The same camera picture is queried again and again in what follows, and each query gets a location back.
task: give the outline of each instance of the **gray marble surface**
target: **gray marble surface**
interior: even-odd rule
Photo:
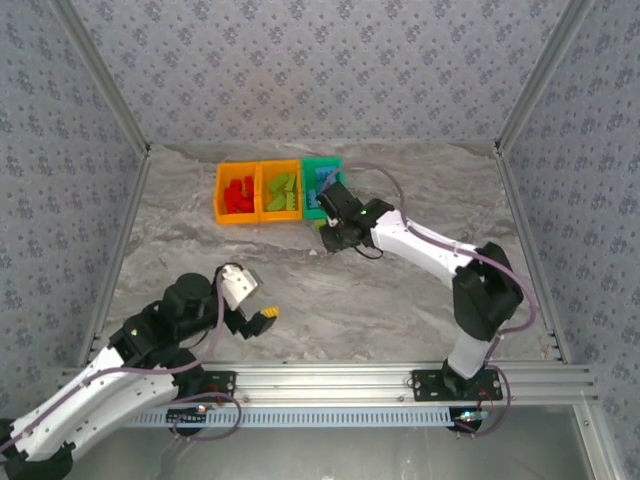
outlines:
[[[460,241],[499,243],[517,273],[528,271],[494,160],[447,144],[258,144],[154,146],[149,176],[104,326],[101,343],[129,316],[161,298],[185,272],[211,277],[227,261],[255,269],[265,284],[244,309],[269,305],[281,315],[268,334],[243,341],[225,331],[220,360],[443,360],[458,327],[451,291],[393,255],[367,260],[353,251],[328,254],[307,222],[221,226],[212,193],[219,162],[341,156],[386,166],[404,186],[409,216]],[[393,186],[374,172],[347,172],[363,200],[397,203]],[[523,304],[511,324],[524,322]],[[541,318],[506,338],[498,358],[551,358]]]

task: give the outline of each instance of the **wall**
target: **wall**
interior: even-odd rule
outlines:
[[[640,478],[640,5],[598,3],[509,153],[574,360]]]
[[[137,155],[44,0],[0,2],[0,415],[75,362]]]
[[[75,0],[155,143],[493,139],[566,0]]]

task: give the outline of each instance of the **red block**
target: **red block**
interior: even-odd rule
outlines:
[[[244,177],[244,189],[249,197],[253,197],[253,178],[250,176]]]
[[[239,192],[242,191],[242,180],[240,180],[239,178],[234,178],[233,180],[231,180],[231,184],[229,185],[230,188],[234,189],[234,190],[238,190]]]
[[[238,210],[242,213],[253,213],[253,200],[247,200],[246,198],[243,199],[238,204]]]
[[[227,213],[236,213],[239,208],[239,204],[243,201],[242,193],[232,187],[224,189],[224,203],[227,207]]]

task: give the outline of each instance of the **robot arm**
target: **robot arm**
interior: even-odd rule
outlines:
[[[161,301],[128,318],[91,363],[53,397],[15,421],[0,421],[1,443],[17,439],[3,452],[9,479],[61,480],[75,460],[130,418],[173,399],[201,393],[201,367],[172,375],[142,375],[126,369],[167,371],[192,363],[195,357],[181,349],[180,342],[216,327],[218,302],[224,302],[224,322],[232,333],[240,332],[245,339],[261,335],[274,323],[277,308],[262,310],[251,320],[239,308],[259,285],[254,272],[236,264],[220,267],[213,282],[195,273],[179,277]],[[97,372],[121,368],[125,371],[89,380]],[[39,425],[25,432],[56,405]]]
[[[411,222],[424,235],[452,247],[452,252],[431,245],[407,231],[399,211],[371,200],[363,205],[340,182],[327,187],[318,203],[329,217],[320,229],[330,252],[364,245],[399,255],[435,275],[453,291],[454,315],[460,335],[443,365],[446,386],[454,393],[473,388],[487,352],[500,326],[523,300],[518,285],[507,275],[456,250],[476,251],[511,268],[504,251],[488,243],[483,248],[463,244]]]

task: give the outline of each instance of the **metal extrusion bar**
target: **metal extrusion bar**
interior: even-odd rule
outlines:
[[[520,236],[520,242],[522,243],[522,250],[524,257],[531,274],[531,282],[536,291],[538,297],[538,307],[540,313],[544,319],[547,327],[551,328],[554,332],[555,339],[558,344],[558,349],[562,356],[562,360],[566,363],[571,362],[571,353],[569,352],[569,346],[567,340],[564,337],[562,325],[556,311],[553,297],[551,296],[551,289],[544,274],[544,268],[538,255],[538,249],[533,239],[533,232],[529,227],[526,213],[524,212],[524,206],[522,200],[518,194],[516,187],[516,181],[513,177],[513,172],[509,166],[508,160],[506,160],[500,153],[496,154],[496,162],[498,163],[498,170],[502,177],[502,184],[504,185],[505,194],[511,208],[511,214],[516,223],[516,229]]]
[[[82,23],[78,12],[69,0],[49,0],[51,8],[65,29],[70,42],[76,48],[89,73],[102,92],[104,99],[113,111],[114,116],[125,135],[138,154],[146,151],[146,140],[138,126],[124,97],[118,90],[115,80],[111,76],[107,65],[100,56],[97,47],[86,27]]]
[[[540,362],[496,362],[505,372],[513,405],[577,405],[598,401],[589,368]],[[413,399],[411,372],[439,363],[210,363],[206,370],[237,373],[235,397],[259,407],[406,407]],[[462,406],[434,402],[429,406]]]
[[[625,480],[627,477],[615,450],[602,406],[583,404],[573,409],[595,478]]]
[[[100,285],[96,305],[91,313],[91,324],[87,329],[87,333],[82,343],[82,348],[80,349],[80,355],[77,360],[78,366],[86,365],[89,360],[91,347],[96,339],[96,335],[99,335],[100,332],[102,332],[104,320],[107,317],[109,305],[111,305],[113,293],[116,289],[118,275],[120,274],[120,266],[124,259],[124,251],[127,243],[129,242],[129,235],[133,228],[133,222],[136,218],[136,214],[138,213],[138,206],[140,205],[140,199],[142,198],[142,191],[144,190],[144,185],[147,181],[147,174],[149,173],[149,165],[148,154],[145,153],[140,160],[133,190],[129,196],[129,200],[127,201],[124,221],[120,226],[115,247],[109,257],[105,277]]]
[[[567,4],[498,135],[500,153],[507,153],[515,142],[594,3],[570,0]]]

